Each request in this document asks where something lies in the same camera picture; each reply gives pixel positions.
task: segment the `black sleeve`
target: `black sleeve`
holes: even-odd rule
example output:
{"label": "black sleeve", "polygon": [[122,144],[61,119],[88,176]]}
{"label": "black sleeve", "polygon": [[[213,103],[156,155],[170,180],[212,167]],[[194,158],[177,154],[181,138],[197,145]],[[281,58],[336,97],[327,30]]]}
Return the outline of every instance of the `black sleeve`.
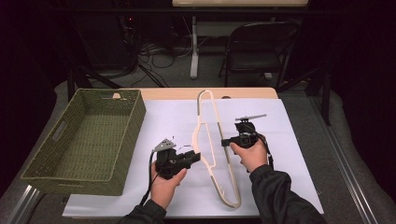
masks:
{"label": "black sleeve", "polygon": [[288,174],[263,165],[250,174],[250,180],[262,223],[326,223],[309,201],[290,190]]}
{"label": "black sleeve", "polygon": [[146,224],[163,223],[166,211],[152,200],[148,200],[144,206],[137,205],[134,210],[123,217],[119,224]]}

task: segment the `white paper sheet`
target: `white paper sheet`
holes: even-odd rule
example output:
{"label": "white paper sheet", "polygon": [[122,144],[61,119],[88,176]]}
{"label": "white paper sheet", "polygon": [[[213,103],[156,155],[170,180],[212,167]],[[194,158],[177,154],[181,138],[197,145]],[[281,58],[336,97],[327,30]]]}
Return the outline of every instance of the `white paper sheet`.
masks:
{"label": "white paper sheet", "polygon": [[[140,203],[149,183],[149,154],[164,138],[177,144],[177,152],[192,150],[182,147],[191,144],[191,135],[197,122],[197,103],[195,100],[145,101],[147,114],[139,134],[129,174],[121,196],[71,195],[64,217],[123,217]],[[210,116],[209,100],[203,105],[204,119],[209,124],[215,121]],[[281,100],[271,99],[223,99],[217,100],[224,138],[237,136],[234,124],[236,118],[266,114],[267,117],[252,119],[258,133],[263,133],[274,156],[275,169],[287,172],[292,180],[291,189],[311,202],[323,213],[312,179],[306,168],[303,155],[298,146],[290,120]],[[220,146],[219,132],[211,133],[212,141],[217,144],[218,166],[215,175],[220,181],[226,196],[233,201],[233,189],[228,183],[228,169],[225,166],[223,148]],[[205,133],[200,133],[200,149],[204,156],[209,144]],[[257,217],[259,211],[251,193],[251,182],[246,168],[228,147],[235,178],[240,190],[242,205],[230,208],[220,199],[205,166],[196,162],[187,176],[177,187],[175,197],[167,209],[167,217]]]}

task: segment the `person's left hand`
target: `person's left hand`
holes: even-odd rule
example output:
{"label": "person's left hand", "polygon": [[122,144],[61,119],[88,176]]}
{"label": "person's left hand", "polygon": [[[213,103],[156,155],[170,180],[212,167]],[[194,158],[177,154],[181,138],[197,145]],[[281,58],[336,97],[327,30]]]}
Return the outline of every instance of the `person's left hand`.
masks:
{"label": "person's left hand", "polygon": [[[158,173],[155,171],[155,162],[151,164],[151,177],[154,179]],[[164,179],[159,175],[151,186],[151,200],[166,210],[175,195],[175,188],[180,185],[186,176],[187,169],[182,169],[172,179]]]}

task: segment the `green wicker basket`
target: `green wicker basket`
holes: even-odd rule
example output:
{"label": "green wicker basket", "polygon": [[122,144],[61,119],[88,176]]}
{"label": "green wicker basket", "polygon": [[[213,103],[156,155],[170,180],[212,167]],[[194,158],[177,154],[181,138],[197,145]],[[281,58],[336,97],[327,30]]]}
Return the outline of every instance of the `green wicker basket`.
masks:
{"label": "green wicker basket", "polygon": [[79,89],[21,179],[47,193],[121,195],[145,114],[140,91]]}

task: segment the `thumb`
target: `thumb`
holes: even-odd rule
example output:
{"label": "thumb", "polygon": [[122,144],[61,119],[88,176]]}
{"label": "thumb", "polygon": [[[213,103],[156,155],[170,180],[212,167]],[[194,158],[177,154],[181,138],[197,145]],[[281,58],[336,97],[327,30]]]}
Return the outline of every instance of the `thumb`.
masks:
{"label": "thumb", "polygon": [[179,185],[180,182],[184,179],[187,174],[187,169],[183,168],[177,175],[175,175],[171,181],[175,184],[175,186]]}
{"label": "thumb", "polygon": [[240,146],[238,146],[236,143],[231,142],[230,143],[230,148],[233,150],[233,152],[238,155],[238,156],[242,156],[242,154],[245,152],[245,150],[243,148],[241,148]]}

